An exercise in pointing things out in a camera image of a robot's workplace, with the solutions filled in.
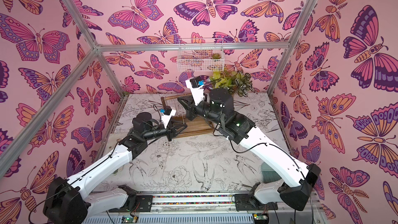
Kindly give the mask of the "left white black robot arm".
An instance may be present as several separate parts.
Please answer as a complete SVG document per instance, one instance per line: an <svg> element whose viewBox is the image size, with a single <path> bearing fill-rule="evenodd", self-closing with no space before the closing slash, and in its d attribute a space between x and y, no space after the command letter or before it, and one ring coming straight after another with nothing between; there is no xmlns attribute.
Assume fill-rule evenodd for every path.
<svg viewBox="0 0 398 224"><path fill-rule="evenodd" d="M54 179L44 201L43 214L53 224L81 224L86 219L113 208L132 207L136 191L126 185L93 194L93 190L120 167L136 159L149 144L166 137L176 138L187 125L173 121L175 110L162 109L161 120L148 112L132 120L132 128L108 154L86 169L68 177Z"/></svg>

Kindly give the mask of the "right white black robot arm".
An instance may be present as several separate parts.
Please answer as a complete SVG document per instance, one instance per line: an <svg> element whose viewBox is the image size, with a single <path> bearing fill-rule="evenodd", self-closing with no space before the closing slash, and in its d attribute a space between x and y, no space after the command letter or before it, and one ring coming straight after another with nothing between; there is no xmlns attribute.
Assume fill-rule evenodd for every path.
<svg viewBox="0 0 398 224"><path fill-rule="evenodd" d="M280 148L254 121L234 109L234 100L226 89L214 89L206 101L192 91L190 96L178 97L186 110L186 117L201 117L216 125L216 130L231 144L237 144L263 160L280 179L253 186L251 195L258 202L284 202L296 211L303 211L310 203L311 193L321 169L314 163L307 165Z"/></svg>

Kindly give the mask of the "wooden jewelry display stand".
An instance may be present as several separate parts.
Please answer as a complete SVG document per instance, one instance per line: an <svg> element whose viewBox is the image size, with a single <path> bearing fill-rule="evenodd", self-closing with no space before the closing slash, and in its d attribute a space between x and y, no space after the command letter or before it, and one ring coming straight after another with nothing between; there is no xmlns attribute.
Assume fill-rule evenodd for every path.
<svg viewBox="0 0 398 224"><path fill-rule="evenodd" d="M164 94L161 97L162 106L170 106L176 110L176 115L171 120L179 121L187 125L187 128L183 130L178 136L180 138L186 138L190 136L197 136L202 134L211 134L213 132L213 123L206 122L201 117L196 117L193 121L186 118L186 110L177 101L179 97L191 96L190 93L185 94Z"/></svg>

